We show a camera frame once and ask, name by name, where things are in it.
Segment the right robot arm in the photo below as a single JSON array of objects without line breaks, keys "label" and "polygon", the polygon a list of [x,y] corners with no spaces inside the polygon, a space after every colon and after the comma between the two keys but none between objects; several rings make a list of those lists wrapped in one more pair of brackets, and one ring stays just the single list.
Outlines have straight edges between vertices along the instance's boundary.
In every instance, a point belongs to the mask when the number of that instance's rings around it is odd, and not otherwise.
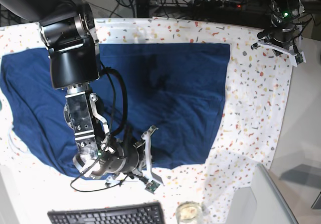
[{"label": "right robot arm", "polygon": [[107,184],[121,173],[142,177],[143,167],[150,165],[149,143],[135,142],[125,124],[113,130],[112,122],[103,116],[102,99],[89,85],[102,74],[123,83],[116,70],[102,66],[90,6],[72,0],[1,0],[1,4],[39,23],[51,61],[52,85],[67,90],[64,118],[74,131],[78,153],[73,162],[81,175],[106,175]]}]

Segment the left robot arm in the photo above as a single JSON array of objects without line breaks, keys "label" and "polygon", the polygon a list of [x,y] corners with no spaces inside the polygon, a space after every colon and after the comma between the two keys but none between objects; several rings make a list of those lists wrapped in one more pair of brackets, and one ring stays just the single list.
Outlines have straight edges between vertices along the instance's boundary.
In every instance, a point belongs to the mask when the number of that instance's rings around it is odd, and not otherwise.
[{"label": "left robot arm", "polygon": [[296,20],[304,12],[300,0],[270,0],[271,26],[258,33],[257,37],[264,43],[274,44],[289,49],[302,29],[302,23]]}]

